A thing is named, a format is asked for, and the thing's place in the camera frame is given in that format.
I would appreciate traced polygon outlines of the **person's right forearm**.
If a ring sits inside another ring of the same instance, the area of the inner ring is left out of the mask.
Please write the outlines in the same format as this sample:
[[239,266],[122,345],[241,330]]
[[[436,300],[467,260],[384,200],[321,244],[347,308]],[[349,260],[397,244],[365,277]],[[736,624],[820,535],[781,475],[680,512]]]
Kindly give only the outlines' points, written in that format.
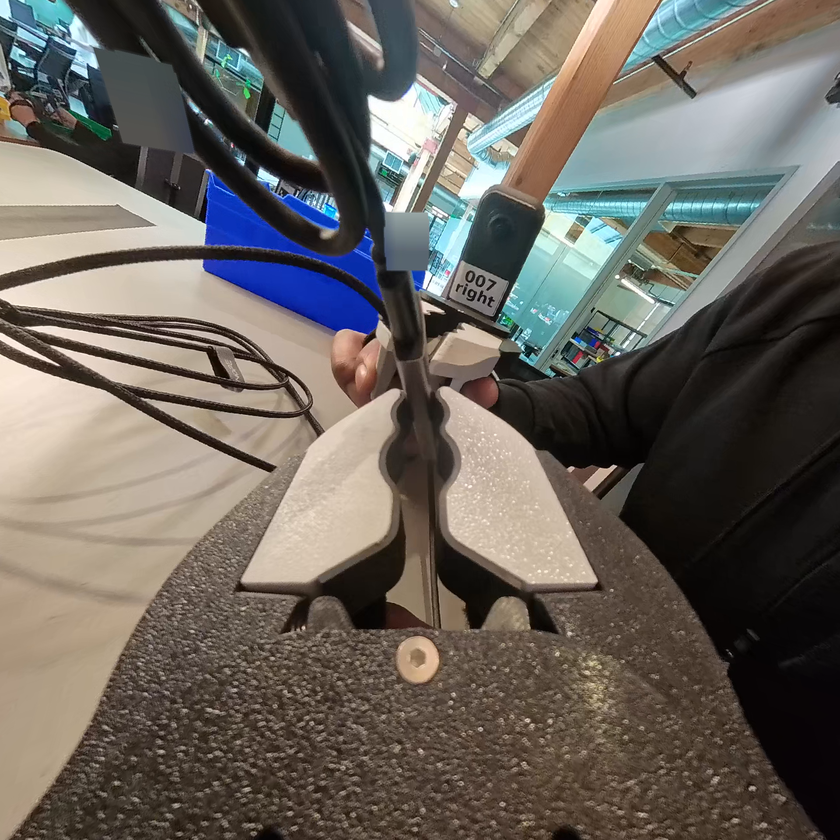
[[634,467],[733,306],[731,296],[721,297],[663,339],[576,376],[490,381],[490,394],[474,401],[565,466]]

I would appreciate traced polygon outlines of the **large metal air duct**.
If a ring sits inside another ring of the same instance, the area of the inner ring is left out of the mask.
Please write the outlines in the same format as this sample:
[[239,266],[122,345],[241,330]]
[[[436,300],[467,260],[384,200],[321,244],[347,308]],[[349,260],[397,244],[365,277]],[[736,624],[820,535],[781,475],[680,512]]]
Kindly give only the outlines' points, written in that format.
[[[654,56],[698,35],[725,18],[739,13],[750,1],[664,1],[652,16],[633,52],[621,70],[621,75],[634,71]],[[538,86],[527,91],[498,115],[473,131],[466,142],[469,154],[488,161],[486,150],[508,135],[530,125],[548,97],[557,74],[546,77]]]

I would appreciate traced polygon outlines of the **wooden post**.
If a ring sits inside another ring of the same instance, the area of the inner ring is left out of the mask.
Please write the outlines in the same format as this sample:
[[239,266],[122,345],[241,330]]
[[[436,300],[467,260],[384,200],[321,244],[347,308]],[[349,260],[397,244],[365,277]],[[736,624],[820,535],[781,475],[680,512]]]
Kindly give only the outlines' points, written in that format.
[[599,1],[530,125],[503,185],[543,201],[570,159],[659,1]]

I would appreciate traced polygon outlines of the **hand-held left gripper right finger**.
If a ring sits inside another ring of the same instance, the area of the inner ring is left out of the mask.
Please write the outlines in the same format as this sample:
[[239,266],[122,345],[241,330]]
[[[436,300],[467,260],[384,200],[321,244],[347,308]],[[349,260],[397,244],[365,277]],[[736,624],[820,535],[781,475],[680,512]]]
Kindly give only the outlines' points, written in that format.
[[445,543],[526,595],[599,585],[536,450],[448,386],[437,392],[438,521]]

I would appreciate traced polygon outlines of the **black wall bracket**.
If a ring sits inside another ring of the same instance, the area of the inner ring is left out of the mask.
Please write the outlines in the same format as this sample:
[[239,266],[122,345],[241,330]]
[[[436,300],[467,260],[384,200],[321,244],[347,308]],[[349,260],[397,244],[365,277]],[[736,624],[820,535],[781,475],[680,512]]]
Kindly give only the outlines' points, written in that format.
[[677,71],[668,61],[661,55],[654,55],[651,57],[654,66],[659,68],[667,78],[680,89],[689,99],[694,99],[697,96],[697,90],[694,89],[686,80],[688,71],[692,68],[693,61],[688,61],[686,66]]

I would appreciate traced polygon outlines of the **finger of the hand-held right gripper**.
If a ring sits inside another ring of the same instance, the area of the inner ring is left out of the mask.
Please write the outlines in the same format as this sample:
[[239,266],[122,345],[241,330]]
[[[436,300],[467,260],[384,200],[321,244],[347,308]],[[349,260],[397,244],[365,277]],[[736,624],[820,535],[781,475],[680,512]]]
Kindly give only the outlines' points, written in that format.
[[488,377],[495,369],[504,339],[469,323],[427,339],[428,380],[432,392]]
[[403,392],[404,386],[394,354],[392,332],[384,322],[378,322],[370,333],[370,343],[376,344],[375,382],[371,391],[373,402],[388,391]]

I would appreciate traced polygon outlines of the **small metal air duct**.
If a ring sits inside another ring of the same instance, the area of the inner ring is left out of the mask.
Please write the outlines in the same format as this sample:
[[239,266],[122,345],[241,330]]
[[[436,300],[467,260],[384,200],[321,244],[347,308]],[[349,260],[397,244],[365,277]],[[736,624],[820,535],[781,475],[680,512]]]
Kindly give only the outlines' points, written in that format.
[[[660,218],[685,225],[738,227],[759,209],[771,185],[680,188]],[[649,190],[551,193],[544,201],[548,212],[634,220],[645,209]]]

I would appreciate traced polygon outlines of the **dark grey cabinet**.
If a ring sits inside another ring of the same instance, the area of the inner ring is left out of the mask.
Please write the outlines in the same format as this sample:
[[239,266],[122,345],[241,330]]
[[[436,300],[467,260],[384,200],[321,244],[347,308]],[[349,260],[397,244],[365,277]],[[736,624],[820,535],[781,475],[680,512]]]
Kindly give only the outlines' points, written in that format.
[[203,221],[210,174],[194,154],[141,147],[134,186],[167,206]]

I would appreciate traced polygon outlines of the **person's right hand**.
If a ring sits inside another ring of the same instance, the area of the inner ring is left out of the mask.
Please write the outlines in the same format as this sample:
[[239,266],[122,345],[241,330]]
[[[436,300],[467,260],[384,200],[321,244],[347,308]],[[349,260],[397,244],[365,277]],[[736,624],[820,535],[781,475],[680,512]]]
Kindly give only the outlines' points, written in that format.
[[[372,399],[380,348],[378,339],[348,329],[337,332],[332,340],[332,376],[357,407]],[[486,409],[492,408],[499,398],[498,383],[490,376],[465,383],[460,392]]]

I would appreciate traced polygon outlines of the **person's black jacket torso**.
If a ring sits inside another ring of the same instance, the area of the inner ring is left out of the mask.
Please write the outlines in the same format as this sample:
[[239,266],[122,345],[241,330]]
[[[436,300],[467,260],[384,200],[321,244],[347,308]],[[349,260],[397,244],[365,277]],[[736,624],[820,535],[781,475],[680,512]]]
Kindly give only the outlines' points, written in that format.
[[661,410],[623,510],[766,753],[838,838],[838,245],[799,248],[623,358]]

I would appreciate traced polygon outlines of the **blue plastic bin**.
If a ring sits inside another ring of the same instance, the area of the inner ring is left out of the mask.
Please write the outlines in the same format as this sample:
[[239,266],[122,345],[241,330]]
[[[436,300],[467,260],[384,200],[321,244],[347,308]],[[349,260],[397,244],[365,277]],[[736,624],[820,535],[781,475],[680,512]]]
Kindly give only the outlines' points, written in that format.
[[[341,257],[316,255],[269,226],[215,174],[210,174],[206,187],[205,224],[206,245],[275,249],[322,259],[351,274],[376,297],[380,295],[369,238],[363,238],[358,248]],[[210,259],[204,260],[203,267],[216,277],[333,331],[369,333],[379,321],[377,311],[360,294],[317,271]]]

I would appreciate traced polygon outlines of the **silver usb hub with cable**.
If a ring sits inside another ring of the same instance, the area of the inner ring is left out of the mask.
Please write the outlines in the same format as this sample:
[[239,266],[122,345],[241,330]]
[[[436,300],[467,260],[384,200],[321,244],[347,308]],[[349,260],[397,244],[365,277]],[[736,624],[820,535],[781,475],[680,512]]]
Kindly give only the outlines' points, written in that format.
[[411,410],[418,454],[426,464],[427,550],[425,552],[424,586],[427,595],[429,622],[441,628],[438,593],[437,552],[437,456],[438,443],[433,417],[434,394],[428,380],[428,364],[424,354],[414,360],[396,360],[405,401]]

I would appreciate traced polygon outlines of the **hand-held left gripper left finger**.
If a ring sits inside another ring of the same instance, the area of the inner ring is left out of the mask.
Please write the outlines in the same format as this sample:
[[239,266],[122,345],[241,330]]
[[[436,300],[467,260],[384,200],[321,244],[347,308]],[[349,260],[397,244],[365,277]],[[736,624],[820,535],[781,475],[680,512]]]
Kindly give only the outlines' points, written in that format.
[[242,590],[331,596],[356,614],[401,580],[406,536],[387,456],[403,400],[390,390],[309,447],[242,574]]

